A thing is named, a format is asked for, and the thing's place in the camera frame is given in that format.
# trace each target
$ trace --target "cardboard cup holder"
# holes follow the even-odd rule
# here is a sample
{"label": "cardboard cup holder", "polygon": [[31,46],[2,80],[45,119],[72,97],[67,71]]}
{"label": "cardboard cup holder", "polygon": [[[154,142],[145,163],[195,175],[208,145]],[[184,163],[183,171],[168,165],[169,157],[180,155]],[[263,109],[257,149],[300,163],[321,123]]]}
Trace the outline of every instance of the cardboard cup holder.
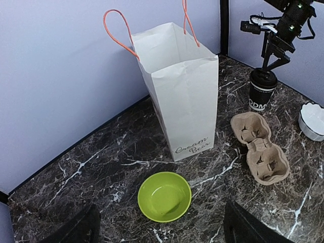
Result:
{"label": "cardboard cup holder", "polygon": [[271,185],[285,179],[290,171],[282,149],[270,141],[271,130],[263,116],[255,112],[235,115],[231,120],[235,137],[247,146],[247,163],[257,182]]}

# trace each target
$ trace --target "cursive logo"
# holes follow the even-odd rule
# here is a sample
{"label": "cursive logo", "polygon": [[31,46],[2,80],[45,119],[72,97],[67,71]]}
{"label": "cursive logo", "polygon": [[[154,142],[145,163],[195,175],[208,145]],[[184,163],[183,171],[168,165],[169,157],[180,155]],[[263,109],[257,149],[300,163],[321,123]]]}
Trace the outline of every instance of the cursive logo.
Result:
{"label": "cursive logo", "polygon": [[176,149],[176,153],[181,153],[183,151],[189,151],[191,153],[196,153],[200,150],[202,150],[203,148],[205,148],[206,146],[210,145],[210,143],[205,143],[206,141],[208,140],[208,137],[206,138],[203,138],[201,140],[199,140],[198,142],[196,143],[193,143],[192,145],[188,146],[188,147],[178,147]]}

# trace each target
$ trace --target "white bowl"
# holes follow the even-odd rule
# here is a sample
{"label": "white bowl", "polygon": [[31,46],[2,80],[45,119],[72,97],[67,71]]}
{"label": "white bowl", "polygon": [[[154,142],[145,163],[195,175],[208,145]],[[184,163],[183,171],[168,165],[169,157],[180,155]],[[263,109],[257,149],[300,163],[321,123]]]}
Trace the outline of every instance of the white bowl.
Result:
{"label": "white bowl", "polygon": [[324,109],[317,104],[307,103],[299,112],[299,127],[309,139],[324,141]]}

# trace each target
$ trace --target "light purple wall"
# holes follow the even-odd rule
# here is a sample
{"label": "light purple wall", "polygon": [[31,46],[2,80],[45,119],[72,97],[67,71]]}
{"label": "light purple wall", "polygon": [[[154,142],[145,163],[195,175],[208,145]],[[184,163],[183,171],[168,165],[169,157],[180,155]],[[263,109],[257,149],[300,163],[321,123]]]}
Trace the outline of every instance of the light purple wall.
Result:
{"label": "light purple wall", "polygon": [[0,202],[0,242],[13,243],[14,233],[12,231],[12,224],[10,212],[7,205]]}
{"label": "light purple wall", "polygon": [[[314,40],[294,40],[296,51],[288,53],[291,62],[276,68],[278,79],[294,88],[320,105],[324,105],[324,5],[314,3],[317,18],[311,19],[315,30]],[[252,67],[261,67],[263,34],[254,35],[240,31],[241,20],[248,20],[252,14],[264,16],[282,16],[283,13],[263,0],[230,1],[230,39],[229,56]],[[307,24],[302,29],[302,36],[310,35]]]}
{"label": "light purple wall", "polygon": [[[69,146],[147,95],[136,58],[102,17],[132,33],[183,23],[181,0],[0,2],[0,190],[8,193]],[[188,1],[195,33],[219,52],[219,1]],[[111,32],[129,45],[122,18]]]}

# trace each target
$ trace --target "marble countertop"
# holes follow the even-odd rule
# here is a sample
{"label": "marble countertop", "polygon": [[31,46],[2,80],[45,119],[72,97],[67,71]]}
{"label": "marble countertop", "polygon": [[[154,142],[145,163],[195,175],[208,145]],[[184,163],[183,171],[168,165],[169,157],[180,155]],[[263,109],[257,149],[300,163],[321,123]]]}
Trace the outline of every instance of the marble countertop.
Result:
{"label": "marble countertop", "polygon": [[[43,239],[90,203],[101,212],[102,242],[225,242],[228,199],[294,242],[323,242],[324,143],[309,140],[298,126],[299,109],[309,100],[279,84],[261,112],[291,172],[274,185],[258,184],[230,126],[235,114],[250,110],[251,70],[220,57],[213,149],[173,162],[147,99],[47,166],[10,196],[16,242]],[[148,220],[137,206],[141,183],[160,171],[179,173],[192,188],[188,212],[166,224]]]}

